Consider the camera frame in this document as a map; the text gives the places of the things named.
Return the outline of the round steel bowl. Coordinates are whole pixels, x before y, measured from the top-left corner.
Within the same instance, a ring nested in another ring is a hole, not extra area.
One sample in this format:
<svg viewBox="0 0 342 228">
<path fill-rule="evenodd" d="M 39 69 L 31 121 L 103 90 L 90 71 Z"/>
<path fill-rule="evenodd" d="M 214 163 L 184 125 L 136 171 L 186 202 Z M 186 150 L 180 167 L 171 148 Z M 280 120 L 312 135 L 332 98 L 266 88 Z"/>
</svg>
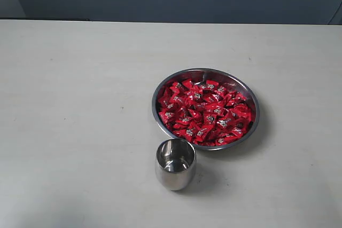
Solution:
<svg viewBox="0 0 342 228">
<path fill-rule="evenodd" d="M 252 109 L 255 111 L 256 119 L 250 129 L 250 131 L 240 140 L 228 145 L 228 146 L 221 146 L 221 147 L 207 147 L 207 146 L 196 146 L 192 144 L 195 148 L 203 150 L 203 151 L 218 151 L 227 149 L 230 147 L 233 147 L 239 143 L 242 143 L 243 141 L 249 139 L 251 135 L 255 132 L 260 119 L 260 108 L 259 103 L 257 101 L 256 96 L 252 92 L 252 90 L 240 79 L 219 71 L 215 69 L 209 69 L 209 68 L 192 68 L 192 69 L 185 69 L 181 70 L 179 72 L 176 72 L 170 76 L 168 76 L 166 79 L 164 79 L 156 88 L 153 97 L 152 97 L 152 113 L 155 121 L 157 122 L 158 126 L 161 128 L 161 130 L 170 136 L 171 138 L 178 138 L 173 136 L 170 132 L 166 130 L 165 127 L 162 126 L 161 122 L 157 119 L 157 109 L 156 109 L 156 96 L 159 90 L 162 86 L 166 85 L 169 82 L 172 81 L 182 81 L 186 80 L 188 78 L 193 79 L 195 82 L 205 82 L 206 80 L 215 80 L 220 83 L 227 83 L 229 88 L 235 89 L 240 91 L 246 98 L 248 104 L 252 107 Z"/>
</svg>

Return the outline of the pile of red wrapped candies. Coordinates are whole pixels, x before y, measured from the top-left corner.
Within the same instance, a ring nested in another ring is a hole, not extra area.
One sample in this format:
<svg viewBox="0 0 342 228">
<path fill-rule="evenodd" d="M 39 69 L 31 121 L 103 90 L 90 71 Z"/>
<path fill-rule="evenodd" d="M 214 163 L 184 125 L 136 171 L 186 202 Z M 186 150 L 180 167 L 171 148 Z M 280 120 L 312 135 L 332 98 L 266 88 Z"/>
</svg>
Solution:
<svg viewBox="0 0 342 228">
<path fill-rule="evenodd" d="M 256 114 L 247 98 L 227 83 L 188 78 L 162 86 L 157 119 L 173 136 L 196 146 L 228 146 L 251 129 Z"/>
</svg>

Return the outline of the stainless steel cup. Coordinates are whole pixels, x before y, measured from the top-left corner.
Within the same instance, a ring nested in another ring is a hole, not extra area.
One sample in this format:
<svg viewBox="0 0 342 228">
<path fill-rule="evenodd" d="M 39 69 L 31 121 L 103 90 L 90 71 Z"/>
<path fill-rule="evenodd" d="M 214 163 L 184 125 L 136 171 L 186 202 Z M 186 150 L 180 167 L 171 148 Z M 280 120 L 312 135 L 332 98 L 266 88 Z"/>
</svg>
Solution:
<svg viewBox="0 0 342 228">
<path fill-rule="evenodd" d="M 171 191 L 186 188 L 196 174 L 197 155 L 184 139 L 172 138 L 162 142 L 156 151 L 157 180 Z"/>
</svg>

